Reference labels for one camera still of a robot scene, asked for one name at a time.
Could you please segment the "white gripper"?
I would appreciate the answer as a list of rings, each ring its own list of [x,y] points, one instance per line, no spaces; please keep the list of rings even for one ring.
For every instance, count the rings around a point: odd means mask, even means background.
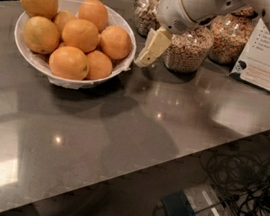
[[[163,54],[171,44],[172,34],[183,34],[197,27],[183,7],[182,0],[153,0],[159,3],[157,20],[161,27],[148,32],[144,48],[135,59],[138,67],[148,67]]]

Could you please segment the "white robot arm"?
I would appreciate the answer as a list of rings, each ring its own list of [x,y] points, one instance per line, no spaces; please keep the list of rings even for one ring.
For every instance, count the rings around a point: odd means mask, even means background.
[[[156,11],[160,28],[148,33],[135,64],[141,68],[152,65],[166,51],[174,34],[230,13],[240,18],[258,18],[270,31],[270,0],[160,0]]]

